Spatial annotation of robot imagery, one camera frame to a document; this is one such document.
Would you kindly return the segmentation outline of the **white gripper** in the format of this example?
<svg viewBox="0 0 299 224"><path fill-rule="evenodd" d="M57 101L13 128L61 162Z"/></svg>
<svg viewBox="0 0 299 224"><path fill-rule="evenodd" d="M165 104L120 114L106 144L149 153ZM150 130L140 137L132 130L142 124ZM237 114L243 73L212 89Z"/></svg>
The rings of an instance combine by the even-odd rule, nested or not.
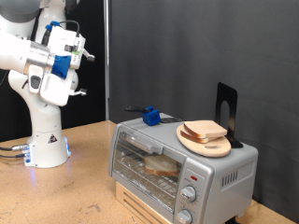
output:
<svg viewBox="0 0 299 224"><path fill-rule="evenodd" d="M72 81L79 69L82 54L88 62L94 62L95 56L85 48L85 38L74 31L53 26L50 32L48 47L54 54L54 64L50 73L43 77L40 96L53 105L64 106L68 97L87 94L86 89L74 91Z"/></svg>

